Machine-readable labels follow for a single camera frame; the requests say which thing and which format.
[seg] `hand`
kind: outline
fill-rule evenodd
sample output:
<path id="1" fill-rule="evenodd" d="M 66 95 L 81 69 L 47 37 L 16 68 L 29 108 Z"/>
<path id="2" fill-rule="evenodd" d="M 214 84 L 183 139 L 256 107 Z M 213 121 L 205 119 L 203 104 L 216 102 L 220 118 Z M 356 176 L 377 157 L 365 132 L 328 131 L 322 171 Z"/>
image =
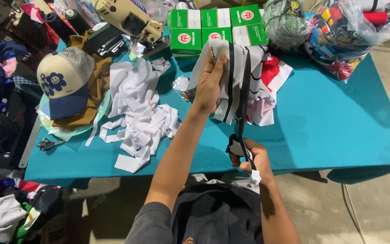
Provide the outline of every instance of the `hand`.
<path id="1" fill-rule="evenodd" d="M 260 172 L 261 178 L 272 178 L 274 176 L 272 172 L 272 168 L 270 167 L 270 160 L 267 155 L 267 149 L 248 138 L 245 138 L 246 148 L 252 153 L 253 163 L 257 170 Z M 241 170 L 244 170 L 248 173 L 251 173 L 252 167 L 249 162 L 240 163 L 240 159 L 234 153 L 230 153 L 231 162 L 233 163 L 233 167 L 239 167 Z"/>
<path id="2" fill-rule="evenodd" d="M 192 107 L 198 113 L 212 114 L 216 111 L 219 98 L 219 80 L 221 79 L 224 67 L 227 64 L 227 55 L 221 52 L 216 64 L 209 52 L 204 60 L 204 66 L 199 75 L 197 91 Z"/>

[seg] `brown fabric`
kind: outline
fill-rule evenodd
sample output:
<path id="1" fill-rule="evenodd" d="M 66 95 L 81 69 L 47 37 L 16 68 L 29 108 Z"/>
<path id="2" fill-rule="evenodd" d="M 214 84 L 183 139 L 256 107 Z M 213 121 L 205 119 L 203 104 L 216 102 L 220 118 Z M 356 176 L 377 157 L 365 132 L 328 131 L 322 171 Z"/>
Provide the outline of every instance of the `brown fabric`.
<path id="1" fill-rule="evenodd" d="M 76 127 L 90 125 L 97 113 L 97 106 L 102 101 L 109 90 L 109 64 L 112 59 L 102 59 L 99 55 L 92 54 L 87 49 L 87 37 L 94 31 L 85 32 L 84 36 L 70 36 L 70 42 L 67 47 L 77 47 L 91 55 L 96 63 L 96 69 L 88 80 L 88 101 L 87 105 L 77 114 L 71 117 L 56 119 L 52 126 L 62 127 L 63 129 L 76 130 Z"/>

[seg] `mesh back of cap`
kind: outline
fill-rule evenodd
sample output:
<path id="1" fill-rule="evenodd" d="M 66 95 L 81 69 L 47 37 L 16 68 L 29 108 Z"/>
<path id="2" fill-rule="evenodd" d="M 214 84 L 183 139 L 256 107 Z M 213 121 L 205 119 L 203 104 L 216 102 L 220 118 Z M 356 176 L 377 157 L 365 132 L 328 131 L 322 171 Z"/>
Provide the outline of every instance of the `mesh back of cap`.
<path id="1" fill-rule="evenodd" d="M 96 67 L 91 56 L 77 47 L 68 47 L 58 53 L 58 55 L 65 58 L 79 78 L 84 83 L 87 83 Z"/>

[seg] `person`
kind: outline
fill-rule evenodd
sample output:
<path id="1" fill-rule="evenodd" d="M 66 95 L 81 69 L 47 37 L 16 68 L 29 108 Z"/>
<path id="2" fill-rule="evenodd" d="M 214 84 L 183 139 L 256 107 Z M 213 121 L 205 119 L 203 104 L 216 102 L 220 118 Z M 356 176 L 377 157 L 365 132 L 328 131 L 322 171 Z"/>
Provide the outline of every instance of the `person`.
<path id="1" fill-rule="evenodd" d="M 219 80 L 227 58 L 207 55 L 197 93 L 186 118 L 163 155 L 126 244 L 298 244 L 300 237 L 282 201 L 264 146 L 245 139 L 261 182 L 234 177 L 229 184 L 189 175 L 195 148 L 217 108 Z M 249 162 L 230 156 L 232 165 L 251 172 Z M 192 180 L 198 184 L 189 185 Z"/>

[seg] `trucker cap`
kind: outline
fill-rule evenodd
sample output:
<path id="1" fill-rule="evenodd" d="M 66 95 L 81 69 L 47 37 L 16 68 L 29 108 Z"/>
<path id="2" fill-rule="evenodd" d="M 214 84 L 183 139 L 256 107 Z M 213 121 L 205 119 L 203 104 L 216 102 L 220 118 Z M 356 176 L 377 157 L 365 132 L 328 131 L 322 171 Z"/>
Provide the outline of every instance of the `trucker cap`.
<path id="1" fill-rule="evenodd" d="M 37 68 L 37 80 L 49 98 L 51 120 L 78 114 L 88 101 L 88 79 L 95 62 L 86 52 L 68 47 L 46 55 Z"/>

